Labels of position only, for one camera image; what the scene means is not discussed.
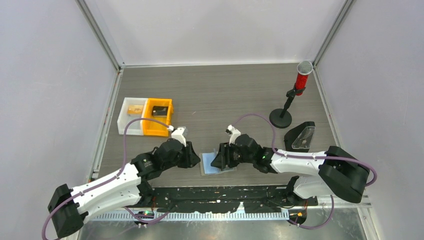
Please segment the blue grey card holder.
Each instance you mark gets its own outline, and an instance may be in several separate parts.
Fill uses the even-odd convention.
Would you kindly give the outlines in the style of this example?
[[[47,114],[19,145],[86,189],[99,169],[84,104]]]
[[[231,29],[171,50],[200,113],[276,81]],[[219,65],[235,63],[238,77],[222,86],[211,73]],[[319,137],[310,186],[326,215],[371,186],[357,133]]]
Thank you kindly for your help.
[[[218,152],[215,149],[213,152],[201,154],[200,174],[202,176],[219,175],[224,173],[235,172],[237,170],[236,167],[233,167],[233,168],[226,167],[224,170],[221,170],[217,167],[213,167],[211,163],[215,159],[217,154]]]

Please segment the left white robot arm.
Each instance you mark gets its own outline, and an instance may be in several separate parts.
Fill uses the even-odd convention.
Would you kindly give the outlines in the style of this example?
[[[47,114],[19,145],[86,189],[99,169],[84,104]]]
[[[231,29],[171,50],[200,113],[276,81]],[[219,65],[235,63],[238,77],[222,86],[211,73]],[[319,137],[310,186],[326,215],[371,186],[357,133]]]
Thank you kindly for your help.
[[[108,211],[137,204],[148,207],[154,199],[149,180],[170,168],[193,168],[199,162],[190,141],[182,144],[170,138],[104,177],[75,187],[58,186],[47,206],[50,222],[57,237],[65,238]]]

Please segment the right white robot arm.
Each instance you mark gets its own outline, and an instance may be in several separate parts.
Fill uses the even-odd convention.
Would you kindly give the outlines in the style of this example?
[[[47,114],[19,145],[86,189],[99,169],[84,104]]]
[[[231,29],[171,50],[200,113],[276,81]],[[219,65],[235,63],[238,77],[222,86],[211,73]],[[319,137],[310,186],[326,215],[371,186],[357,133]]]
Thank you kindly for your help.
[[[223,170],[248,163],[264,174],[293,173],[285,192],[285,198],[291,205],[299,205],[305,199],[318,196],[337,196],[358,204],[363,198],[371,168],[342,154],[344,150],[337,146],[320,152],[290,152],[262,147],[247,134],[242,134],[220,144],[210,165]]]

